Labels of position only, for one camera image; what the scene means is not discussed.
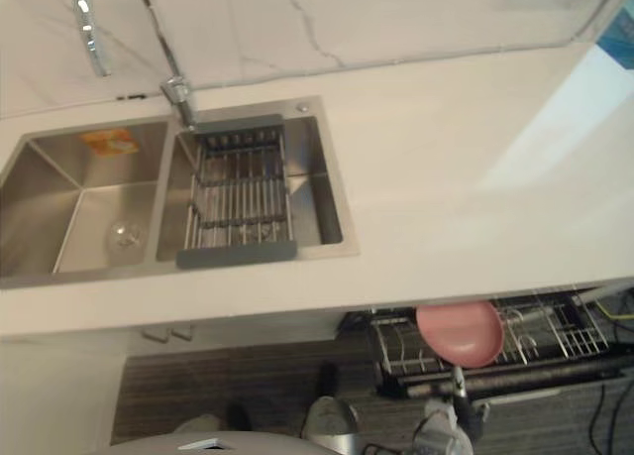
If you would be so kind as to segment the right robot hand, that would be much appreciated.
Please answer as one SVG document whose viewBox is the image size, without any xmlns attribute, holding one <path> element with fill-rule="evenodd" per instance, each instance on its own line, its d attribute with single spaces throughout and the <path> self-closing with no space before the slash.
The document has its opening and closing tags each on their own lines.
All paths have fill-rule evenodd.
<svg viewBox="0 0 634 455">
<path fill-rule="evenodd" d="M 474 408 L 468 392 L 466 379 L 460 366 L 453 366 L 451 371 L 452 405 L 457 416 L 457 424 L 472 444 L 479 442 L 484 434 L 485 419 L 488 406 Z"/>
</svg>

